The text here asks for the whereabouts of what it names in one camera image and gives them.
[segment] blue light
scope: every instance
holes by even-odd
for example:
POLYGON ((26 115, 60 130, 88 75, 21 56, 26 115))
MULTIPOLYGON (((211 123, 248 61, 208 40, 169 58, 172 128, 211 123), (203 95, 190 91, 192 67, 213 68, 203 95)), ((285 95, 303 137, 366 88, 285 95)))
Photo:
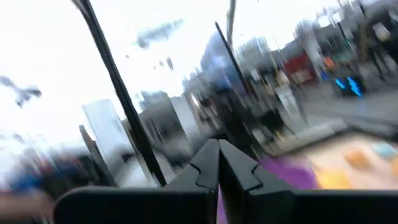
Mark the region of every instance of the blue light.
POLYGON ((342 82, 338 79, 335 80, 335 82, 337 83, 337 85, 340 86, 340 88, 345 89, 346 87, 344 86, 344 84, 342 84, 342 82))
POLYGON ((348 79, 349 85, 351 86, 351 90, 358 96, 362 96, 361 90, 359 89, 356 81, 354 81, 351 77, 348 77, 347 79, 348 79))

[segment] pole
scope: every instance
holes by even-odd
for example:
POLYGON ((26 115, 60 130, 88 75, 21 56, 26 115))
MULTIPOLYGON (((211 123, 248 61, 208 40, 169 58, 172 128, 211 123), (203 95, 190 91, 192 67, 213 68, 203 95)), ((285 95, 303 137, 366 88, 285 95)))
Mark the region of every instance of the pole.
POLYGON ((75 3, 75 6, 80 10, 81 14, 85 18, 99 54, 108 69, 116 94, 122 104, 127 120, 129 121, 131 135, 136 149, 142 154, 152 176, 157 179, 161 186, 165 186, 167 183, 162 170, 160 169, 159 163, 152 151, 152 146, 139 120, 138 113, 132 105, 129 93, 127 92, 127 88, 124 85, 119 70, 113 60, 109 45, 105 39, 101 26, 98 23, 90 0, 73 0, 73 3, 75 3))

